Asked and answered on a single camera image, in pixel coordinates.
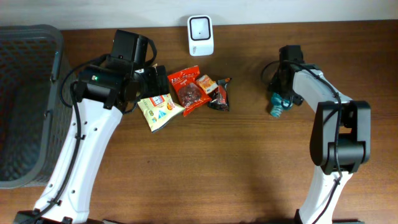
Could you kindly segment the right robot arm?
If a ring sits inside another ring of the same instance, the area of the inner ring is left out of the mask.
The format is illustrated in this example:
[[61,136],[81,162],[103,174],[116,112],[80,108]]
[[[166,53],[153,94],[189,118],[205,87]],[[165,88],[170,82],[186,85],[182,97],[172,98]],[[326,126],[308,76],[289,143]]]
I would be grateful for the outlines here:
[[294,223],[332,223],[338,199],[360,165],[370,158],[371,107],[338,91],[320,68],[305,63],[299,45],[279,49],[278,65],[268,90],[271,115],[307,102],[315,113],[310,157],[315,165],[312,183]]

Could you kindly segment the black red snack packet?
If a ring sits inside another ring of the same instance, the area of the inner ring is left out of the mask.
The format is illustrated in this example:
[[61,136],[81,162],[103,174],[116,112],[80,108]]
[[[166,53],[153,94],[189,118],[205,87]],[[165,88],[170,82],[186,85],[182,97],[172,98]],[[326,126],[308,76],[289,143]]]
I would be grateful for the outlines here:
[[211,101],[208,102],[208,107],[218,111],[229,111],[229,99],[227,86],[228,83],[232,80],[232,78],[225,78],[222,80],[218,80],[216,84],[218,85],[217,89],[211,93]]

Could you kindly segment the small orange snack packet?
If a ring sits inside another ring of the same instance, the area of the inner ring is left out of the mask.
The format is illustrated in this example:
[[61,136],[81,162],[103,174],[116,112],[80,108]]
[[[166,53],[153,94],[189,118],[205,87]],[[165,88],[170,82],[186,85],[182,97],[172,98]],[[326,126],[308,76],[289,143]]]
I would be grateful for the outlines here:
[[213,81],[208,75],[200,77],[195,82],[207,95],[216,90],[218,87],[218,84]]

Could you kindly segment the blue mouthwash bottle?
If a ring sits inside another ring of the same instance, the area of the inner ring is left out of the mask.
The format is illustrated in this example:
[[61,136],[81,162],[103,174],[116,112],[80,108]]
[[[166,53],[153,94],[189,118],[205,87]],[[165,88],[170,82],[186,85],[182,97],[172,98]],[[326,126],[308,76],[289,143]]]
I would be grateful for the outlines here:
[[292,99],[285,99],[279,94],[273,93],[271,97],[271,104],[272,108],[270,114],[275,118],[279,118],[284,111],[291,109]]

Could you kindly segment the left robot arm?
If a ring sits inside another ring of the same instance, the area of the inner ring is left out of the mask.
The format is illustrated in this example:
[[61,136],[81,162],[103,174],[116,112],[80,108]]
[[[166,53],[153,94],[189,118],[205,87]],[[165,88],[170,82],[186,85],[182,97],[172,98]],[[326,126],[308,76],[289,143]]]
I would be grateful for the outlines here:
[[70,126],[49,183],[32,210],[14,223],[86,223],[105,149],[122,117],[145,97],[168,91],[165,67],[146,36],[118,29],[112,51],[76,67],[70,84]]

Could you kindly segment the yellow snack bag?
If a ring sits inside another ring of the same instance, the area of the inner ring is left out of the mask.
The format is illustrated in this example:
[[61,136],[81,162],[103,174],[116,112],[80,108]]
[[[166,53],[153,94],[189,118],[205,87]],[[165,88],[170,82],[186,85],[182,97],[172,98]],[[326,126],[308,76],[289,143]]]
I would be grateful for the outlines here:
[[170,94],[169,81],[163,65],[155,65],[138,73],[145,81],[144,95],[137,103],[152,133],[162,129],[185,108],[175,103]]

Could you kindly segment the red snack bag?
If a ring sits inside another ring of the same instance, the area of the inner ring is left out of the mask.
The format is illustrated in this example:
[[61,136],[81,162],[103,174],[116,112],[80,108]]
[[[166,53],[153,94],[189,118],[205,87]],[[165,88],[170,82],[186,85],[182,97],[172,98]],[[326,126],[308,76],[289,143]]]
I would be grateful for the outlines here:
[[196,65],[167,76],[178,96],[180,105],[185,108],[184,116],[211,100],[205,91],[196,84],[199,75],[200,69]]

